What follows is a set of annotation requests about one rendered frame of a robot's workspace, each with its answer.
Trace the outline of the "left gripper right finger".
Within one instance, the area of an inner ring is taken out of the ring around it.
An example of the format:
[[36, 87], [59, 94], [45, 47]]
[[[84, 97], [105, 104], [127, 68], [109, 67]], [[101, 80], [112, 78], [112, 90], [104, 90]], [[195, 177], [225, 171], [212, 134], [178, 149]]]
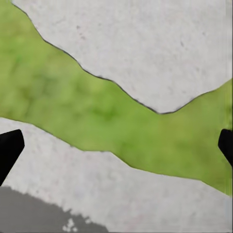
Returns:
[[218, 146], [233, 166], [233, 131], [223, 129], [219, 137]]

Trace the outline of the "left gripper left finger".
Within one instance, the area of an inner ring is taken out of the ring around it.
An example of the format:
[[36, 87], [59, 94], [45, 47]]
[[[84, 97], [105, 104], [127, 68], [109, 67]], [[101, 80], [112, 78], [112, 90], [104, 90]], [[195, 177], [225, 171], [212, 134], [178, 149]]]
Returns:
[[24, 147], [25, 142], [20, 129], [0, 135], [0, 186]]

